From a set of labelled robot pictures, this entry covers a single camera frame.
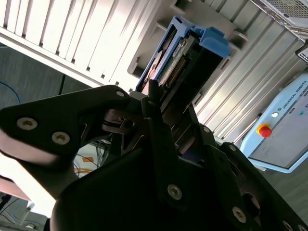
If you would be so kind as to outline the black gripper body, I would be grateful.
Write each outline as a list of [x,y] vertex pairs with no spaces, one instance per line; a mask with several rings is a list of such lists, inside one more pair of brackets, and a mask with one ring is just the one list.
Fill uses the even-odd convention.
[[259,231],[237,188],[221,188],[211,168],[180,158],[157,192],[152,158],[142,149],[78,179],[57,200],[52,231]]

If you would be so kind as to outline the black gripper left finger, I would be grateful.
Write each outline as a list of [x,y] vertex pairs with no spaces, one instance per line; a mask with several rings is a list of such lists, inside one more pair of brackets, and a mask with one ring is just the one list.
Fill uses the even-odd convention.
[[144,150],[152,158],[158,195],[163,196],[168,183],[171,197],[180,200],[180,188],[171,184],[179,157],[159,100],[158,83],[151,80],[148,96],[140,100],[118,86],[107,85],[8,107],[0,112],[0,150],[34,180],[55,177],[57,201],[77,181],[68,183],[66,177],[73,173],[78,150],[110,133],[120,134],[124,139],[116,160]]

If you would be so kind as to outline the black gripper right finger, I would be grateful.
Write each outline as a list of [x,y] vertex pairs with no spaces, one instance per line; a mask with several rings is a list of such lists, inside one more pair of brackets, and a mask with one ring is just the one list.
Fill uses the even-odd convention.
[[187,108],[194,134],[192,151],[200,155],[213,190],[206,208],[213,231],[306,231],[304,221],[241,151],[229,142],[217,145]]

